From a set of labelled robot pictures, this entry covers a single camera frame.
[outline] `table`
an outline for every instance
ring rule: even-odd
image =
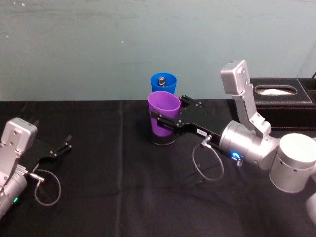
[[[232,100],[203,101],[210,119],[228,123]],[[18,116],[36,119],[37,138],[58,146],[71,134],[72,151],[48,168],[61,181],[60,201],[40,206],[29,182],[0,221],[0,236],[303,237],[316,236],[305,201],[316,185],[297,194],[273,186],[269,173],[220,154],[225,174],[204,182],[191,152],[201,138],[185,134],[169,146],[147,140],[146,101],[1,102],[0,127]],[[220,172],[209,151],[198,162]]]

